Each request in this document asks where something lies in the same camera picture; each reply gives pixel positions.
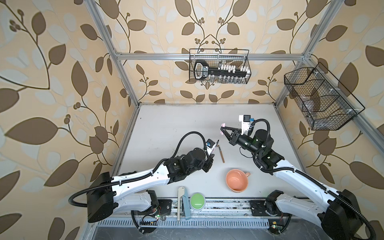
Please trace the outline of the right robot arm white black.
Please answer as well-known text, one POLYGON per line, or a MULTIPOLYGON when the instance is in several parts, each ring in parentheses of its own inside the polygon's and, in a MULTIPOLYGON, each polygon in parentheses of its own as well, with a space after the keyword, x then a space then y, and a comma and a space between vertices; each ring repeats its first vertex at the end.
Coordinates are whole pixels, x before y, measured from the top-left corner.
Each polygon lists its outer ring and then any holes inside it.
POLYGON ((274 215, 280 211, 300 217, 322 228, 332 240, 355 240, 362 225, 369 230, 369 240, 378 239, 374 227, 361 213, 355 195, 331 188, 285 160, 272 150, 274 140, 270 131, 270 123, 265 119, 242 121, 240 129, 221 126, 221 133, 231 145, 252 154, 259 170, 285 181, 309 198, 307 202, 276 190, 266 198, 267 212, 274 215))

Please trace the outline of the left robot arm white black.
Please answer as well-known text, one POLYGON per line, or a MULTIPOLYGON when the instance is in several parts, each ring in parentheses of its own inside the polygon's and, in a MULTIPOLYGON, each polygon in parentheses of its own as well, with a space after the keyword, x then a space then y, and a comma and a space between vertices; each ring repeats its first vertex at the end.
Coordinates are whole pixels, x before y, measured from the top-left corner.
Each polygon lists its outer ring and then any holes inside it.
POLYGON ((97 177, 92 185, 69 197, 69 204, 86 208, 88 222, 96 223, 118 212, 155 213, 159 201, 153 187, 183 181, 197 172, 208 172, 214 161, 217 143, 203 139, 203 148, 195 148, 185 155, 173 154, 160 160, 154 168, 111 176, 106 172, 97 177))

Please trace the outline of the pink pen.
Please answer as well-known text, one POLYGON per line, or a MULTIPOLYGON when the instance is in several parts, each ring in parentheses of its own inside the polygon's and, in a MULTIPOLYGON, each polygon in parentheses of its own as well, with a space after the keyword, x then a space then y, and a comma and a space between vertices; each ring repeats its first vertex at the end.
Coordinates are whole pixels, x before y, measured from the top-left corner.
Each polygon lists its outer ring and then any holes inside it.
POLYGON ((213 145, 212 150, 211 150, 211 155, 215 152, 215 149, 217 148, 219 141, 220 140, 217 140, 216 143, 213 145))

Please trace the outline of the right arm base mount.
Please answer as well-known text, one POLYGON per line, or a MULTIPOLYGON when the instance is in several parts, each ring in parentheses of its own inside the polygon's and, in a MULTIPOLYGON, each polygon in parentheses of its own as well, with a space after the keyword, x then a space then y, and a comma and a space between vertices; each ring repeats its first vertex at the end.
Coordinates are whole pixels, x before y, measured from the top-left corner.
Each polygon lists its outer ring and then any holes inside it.
POLYGON ((289 214, 281 212, 275 204, 265 200, 251 200, 250 208, 253 217, 288 217, 289 214))

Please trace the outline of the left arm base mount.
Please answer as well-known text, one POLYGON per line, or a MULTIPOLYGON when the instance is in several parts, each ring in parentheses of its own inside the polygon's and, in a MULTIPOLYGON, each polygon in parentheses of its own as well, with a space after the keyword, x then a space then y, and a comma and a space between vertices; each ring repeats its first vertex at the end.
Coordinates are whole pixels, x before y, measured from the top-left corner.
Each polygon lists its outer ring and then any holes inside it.
POLYGON ((154 205, 150 206, 147 210, 140 212, 134 211, 138 216, 169 216, 172 212, 171 199, 159 199, 154 205))

